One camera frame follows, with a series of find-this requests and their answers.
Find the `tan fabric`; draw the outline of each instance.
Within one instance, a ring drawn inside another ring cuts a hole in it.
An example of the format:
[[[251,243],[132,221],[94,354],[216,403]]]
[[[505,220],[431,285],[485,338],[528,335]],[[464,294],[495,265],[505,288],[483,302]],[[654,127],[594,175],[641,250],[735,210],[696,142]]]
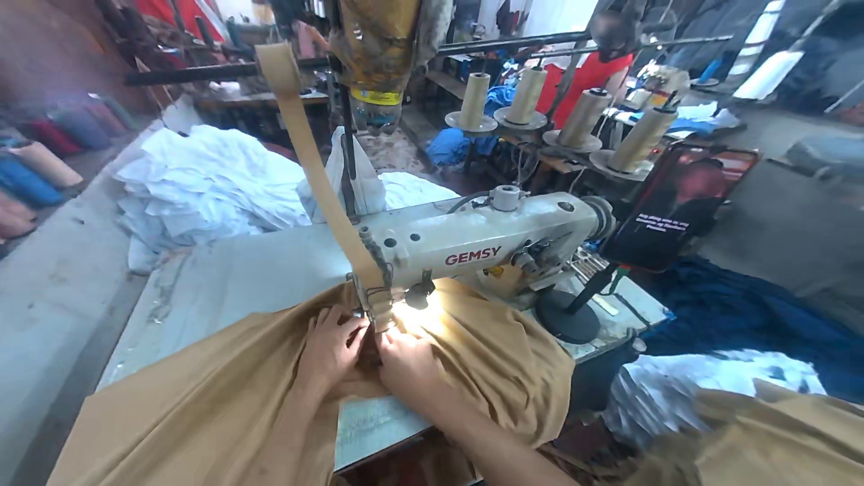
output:
[[[570,356],[506,305],[453,280],[436,285],[429,312],[409,330],[430,339],[447,377],[496,422],[532,446],[555,438],[569,404]],[[242,484],[291,385],[310,318],[323,306],[357,303],[346,283],[290,309],[249,315],[95,393],[48,484]],[[327,484],[339,403],[384,393],[374,374],[358,369],[331,392],[295,484]]]
[[[758,398],[702,390],[715,432],[658,438],[625,485],[864,484],[864,409],[757,382]]]

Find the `black base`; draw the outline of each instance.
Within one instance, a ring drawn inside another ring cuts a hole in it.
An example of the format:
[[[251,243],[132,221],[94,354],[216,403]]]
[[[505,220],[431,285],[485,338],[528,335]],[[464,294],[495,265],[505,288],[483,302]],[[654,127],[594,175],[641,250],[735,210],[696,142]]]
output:
[[[534,311],[537,320],[553,336],[572,344],[586,344],[597,337],[600,319],[588,305],[583,305],[575,314],[565,309],[573,302],[573,294],[547,290],[540,292]]]

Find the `white sheet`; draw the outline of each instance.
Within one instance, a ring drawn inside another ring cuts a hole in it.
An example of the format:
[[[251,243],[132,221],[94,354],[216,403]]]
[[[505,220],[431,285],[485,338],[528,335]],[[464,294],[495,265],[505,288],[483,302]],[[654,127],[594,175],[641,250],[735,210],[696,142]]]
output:
[[[198,125],[182,137],[162,129],[142,149],[114,176],[128,193],[118,205],[132,232],[132,271],[151,271],[171,248],[311,224],[296,191],[300,165],[241,131]],[[379,178],[387,210],[459,196],[408,173]]]

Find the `white fabric pile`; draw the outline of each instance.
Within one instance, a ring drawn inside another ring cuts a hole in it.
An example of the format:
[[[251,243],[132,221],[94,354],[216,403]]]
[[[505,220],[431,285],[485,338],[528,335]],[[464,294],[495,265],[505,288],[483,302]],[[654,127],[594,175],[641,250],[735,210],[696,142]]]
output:
[[[300,165],[241,131],[198,125],[182,137],[162,129],[142,149],[114,176],[129,194],[118,204],[132,232],[133,271],[151,271],[171,248],[311,224],[297,194]],[[459,197],[411,174],[380,179],[388,210]]]
[[[710,430],[694,408],[699,388],[753,397],[755,378],[800,393],[826,394],[812,365],[783,353],[744,349],[716,357],[641,355],[613,381],[603,421],[618,440],[645,449],[654,437],[685,426]]]

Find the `rolled fabric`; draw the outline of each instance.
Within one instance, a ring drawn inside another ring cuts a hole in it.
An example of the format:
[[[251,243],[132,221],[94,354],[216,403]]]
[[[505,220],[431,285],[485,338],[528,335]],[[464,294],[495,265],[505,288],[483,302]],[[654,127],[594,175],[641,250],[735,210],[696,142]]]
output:
[[[117,119],[114,112],[112,112],[108,106],[105,106],[104,103],[93,101],[92,103],[87,103],[84,107],[91,115],[93,115],[97,123],[99,123],[99,126],[101,126],[108,135],[117,137],[126,133],[126,127]]]
[[[111,137],[84,108],[57,112],[52,120],[75,141],[88,149],[107,149],[111,146]]]
[[[9,149],[9,152],[19,156],[24,165],[51,182],[56,188],[69,188],[84,181],[84,177],[39,142]]]
[[[129,112],[127,112],[126,109],[123,108],[114,98],[110,96],[99,96],[98,99],[105,102],[105,105],[111,109],[114,116],[120,120],[120,123],[122,123],[127,130],[135,128],[135,120],[132,119],[132,115],[130,115]]]
[[[516,86],[516,96],[507,113],[507,121],[518,125],[525,125],[531,121],[531,116],[537,110],[537,102],[540,100],[540,92],[546,81],[546,71],[535,67],[526,69],[522,74],[522,80]]]
[[[27,206],[24,206],[23,202],[6,194],[3,190],[0,190],[0,208],[24,221],[32,221],[36,219],[36,213],[31,211]]]
[[[10,153],[0,153],[0,186],[34,208],[63,202],[63,195]]]
[[[33,221],[26,221],[0,205],[0,243],[30,233],[35,227]]]
[[[480,127],[483,121],[483,106],[486,104],[486,92],[489,91],[489,74],[471,73],[468,75],[468,86],[465,89],[465,99],[459,113],[460,128],[472,131]]]
[[[47,118],[24,123],[21,130],[27,138],[45,144],[57,157],[68,157],[84,150],[68,133]]]

